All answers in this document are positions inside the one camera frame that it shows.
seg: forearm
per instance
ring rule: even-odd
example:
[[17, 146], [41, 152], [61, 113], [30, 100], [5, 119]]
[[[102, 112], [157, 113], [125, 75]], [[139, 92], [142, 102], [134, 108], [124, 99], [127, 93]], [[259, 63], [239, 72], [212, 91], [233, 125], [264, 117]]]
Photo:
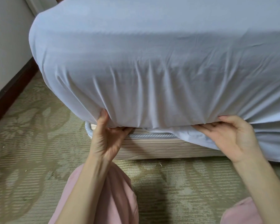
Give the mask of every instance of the forearm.
[[56, 224], [94, 222], [96, 207], [108, 170], [109, 162], [92, 157], [86, 160]]
[[264, 158], [254, 159], [235, 168], [249, 190], [265, 224], [280, 224], [280, 180]]

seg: floral carpet pattern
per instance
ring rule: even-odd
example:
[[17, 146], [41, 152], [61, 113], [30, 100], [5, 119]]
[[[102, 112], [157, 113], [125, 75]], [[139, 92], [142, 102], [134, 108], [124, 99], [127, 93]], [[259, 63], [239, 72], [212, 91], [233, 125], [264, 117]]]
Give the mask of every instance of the floral carpet pattern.
[[[48, 223], [89, 148], [84, 122], [38, 73], [0, 121], [0, 224]], [[220, 223], [248, 195], [225, 157], [116, 163], [132, 179], [140, 223]]]

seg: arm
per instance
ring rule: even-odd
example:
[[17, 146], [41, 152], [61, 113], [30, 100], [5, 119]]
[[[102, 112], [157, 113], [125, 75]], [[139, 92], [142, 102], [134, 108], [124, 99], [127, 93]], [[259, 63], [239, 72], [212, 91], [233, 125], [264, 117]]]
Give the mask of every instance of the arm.
[[280, 180], [264, 158], [254, 130], [238, 116], [193, 126], [211, 138], [233, 162], [265, 224], [280, 224]]
[[109, 115], [102, 111], [93, 132], [89, 156], [56, 224], [94, 222], [96, 207], [110, 163], [132, 128], [106, 128]]

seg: baseboard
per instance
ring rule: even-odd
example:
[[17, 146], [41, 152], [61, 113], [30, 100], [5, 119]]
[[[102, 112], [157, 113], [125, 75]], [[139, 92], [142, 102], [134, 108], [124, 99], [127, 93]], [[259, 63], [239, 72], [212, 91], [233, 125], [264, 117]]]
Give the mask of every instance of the baseboard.
[[0, 91], [0, 119], [15, 102], [37, 71], [38, 66], [34, 58], [31, 58]]

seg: pink pants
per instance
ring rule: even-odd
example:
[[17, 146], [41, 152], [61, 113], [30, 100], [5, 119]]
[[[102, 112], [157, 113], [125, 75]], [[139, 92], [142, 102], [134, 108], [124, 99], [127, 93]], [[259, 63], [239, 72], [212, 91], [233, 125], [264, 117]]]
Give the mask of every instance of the pink pants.
[[[83, 164], [77, 167], [68, 178], [49, 224], [56, 222], [82, 168]], [[116, 164], [112, 163], [98, 201], [94, 223], [138, 224], [138, 222], [138, 205], [131, 180]], [[221, 224], [262, 224], [262, 220], [253, 200], [248, 197], [228, 209], [222, 216]]]

